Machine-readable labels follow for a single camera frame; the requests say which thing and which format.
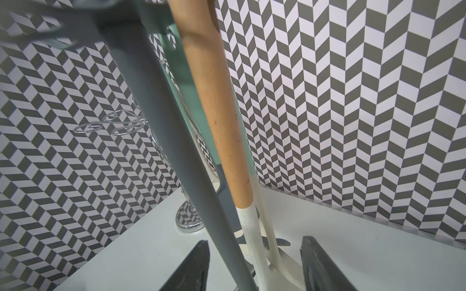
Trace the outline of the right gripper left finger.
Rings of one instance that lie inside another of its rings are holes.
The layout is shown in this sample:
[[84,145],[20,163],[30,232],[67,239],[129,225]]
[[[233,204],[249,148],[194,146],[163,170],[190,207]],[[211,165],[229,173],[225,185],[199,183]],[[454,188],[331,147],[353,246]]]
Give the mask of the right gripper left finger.
[[205,291],[209,262],[209,244],[200,240],[160,291]]

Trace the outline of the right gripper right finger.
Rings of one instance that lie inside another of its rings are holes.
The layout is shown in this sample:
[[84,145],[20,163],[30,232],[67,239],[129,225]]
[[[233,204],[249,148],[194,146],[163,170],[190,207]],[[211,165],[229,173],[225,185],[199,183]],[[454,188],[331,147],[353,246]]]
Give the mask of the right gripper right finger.
[[300,249],[307,291],[357,291],[313,236]]

